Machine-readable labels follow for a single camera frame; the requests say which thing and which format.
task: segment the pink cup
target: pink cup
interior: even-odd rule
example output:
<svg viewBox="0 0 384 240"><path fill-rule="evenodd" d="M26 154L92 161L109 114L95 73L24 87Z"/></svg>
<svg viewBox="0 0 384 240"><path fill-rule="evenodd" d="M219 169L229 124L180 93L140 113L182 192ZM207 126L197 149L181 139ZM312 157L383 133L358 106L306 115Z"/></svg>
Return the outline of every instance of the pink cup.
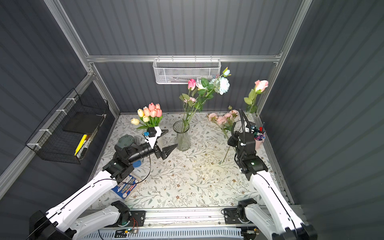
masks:
<svg viewBox="0 0 384 240"><path fill-rule="evenodd" d="M264 142L265 139L259 141L259 140L255 140L256 144L255 144L255 150L259 149L260 148L260 145Z"/></svg>

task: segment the white metal basket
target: white metal basket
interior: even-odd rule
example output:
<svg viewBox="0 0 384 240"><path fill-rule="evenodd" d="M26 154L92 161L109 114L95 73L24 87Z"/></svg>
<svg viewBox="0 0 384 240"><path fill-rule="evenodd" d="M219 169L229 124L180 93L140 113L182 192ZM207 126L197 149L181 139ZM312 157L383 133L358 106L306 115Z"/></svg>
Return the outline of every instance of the white metal basket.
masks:
<svg viewBox="0 0 384 240"><path fill-rule="evenodd" d="M153 61L156 83L158 84L188 84L188 81L201 76L213 76L220 73L220 59L212 61L173 62Z"/></svg>

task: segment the clear vase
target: clear vase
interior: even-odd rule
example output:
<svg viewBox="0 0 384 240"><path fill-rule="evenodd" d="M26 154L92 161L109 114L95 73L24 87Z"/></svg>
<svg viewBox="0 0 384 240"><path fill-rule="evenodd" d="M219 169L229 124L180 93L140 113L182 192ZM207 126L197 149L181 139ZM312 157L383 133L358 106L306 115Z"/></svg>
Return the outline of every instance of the clear vase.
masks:
<svg viewBox="0 0 384 240"><path fill-rule="evenodd" d="M188 136L189 124L184 126L184 122L182 120L175 122L173 125L173 130L176 132L176 143L177 149L180 151L186 151L191 147L191 140Z"/></svg>

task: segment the table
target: table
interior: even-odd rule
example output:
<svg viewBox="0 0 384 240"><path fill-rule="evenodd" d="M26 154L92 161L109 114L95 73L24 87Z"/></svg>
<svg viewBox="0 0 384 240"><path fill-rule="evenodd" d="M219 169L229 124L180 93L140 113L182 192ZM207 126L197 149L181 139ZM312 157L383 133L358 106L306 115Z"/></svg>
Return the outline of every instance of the table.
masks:
<svg viewBox="0 0 384 240"><path fill-rule="evenodd" d="M160 128L169 130L162 137L164 146L175 144L176 133L172 126L182 116L183 114L164 114ZM119 116L95 174L112 159L114 145L120 137L125 134L142 137L144 131L137 130L137 126L131 124L132 118L138 116ZM189 136L191 148L187 151L175 149L166 160L151 155L151 173L126 198L127 206L132 209L226 207L236 206L239 200L248 198L255 198L262 204L257 190L240 173L234 162L235 151L232 147L224 159L229 146L221 129L208 121L207 114L195 114L190 124ZM264 161L278 186L263 145L257 150L257 155ZM147 157L132 173L144 179L148 171ZM102 209L117 200L122 199L110 190L88 209Z"/></svg>

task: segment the metal panel wall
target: metal panel wall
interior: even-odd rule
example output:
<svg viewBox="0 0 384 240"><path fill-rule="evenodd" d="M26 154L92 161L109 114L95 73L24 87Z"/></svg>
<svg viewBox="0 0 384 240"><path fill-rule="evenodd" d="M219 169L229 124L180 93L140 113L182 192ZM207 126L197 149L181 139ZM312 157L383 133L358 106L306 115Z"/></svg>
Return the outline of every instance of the metal panel wall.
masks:
<svg viewBox="0 0 384 240"><path fill-rule="evenodd" d="M384 1L312 3L261 118L319 239L381 239Z"/></svg>
<svg viewBox="0 0 384 240"><path fill-rule="evenodd" d="M61 4L90 55L274 55L300 0Z"/></svg>
<svg viewBox="0 0 384 240"><path fill-rule="evenodd" d="M94 84L83 95L101 97ZM32 159L0 200L1 239L24 240L28 236L29 217L34 212L47 211L87 183L114 120L108 111L80 165L44 161L37 156Z"/></svg>
<svg viewBox="0 0 384 240"><path fill-rule="evenodd" d="M0 1L0 173L86 74L44 2Z"/></svg>
<svg viewBox="0 0 384 240"><path fill-rule="evenodd" d="M152 63L96 63L121 112L136 112L149 103L160 103L164 111L183 111L179 99L187 85L157 84ZM267 79L274 63L222 63L231 70L231 86L224 95L207 101L203 111L228 110L229 105L244 107L244 96L258 79Z"/></svg>

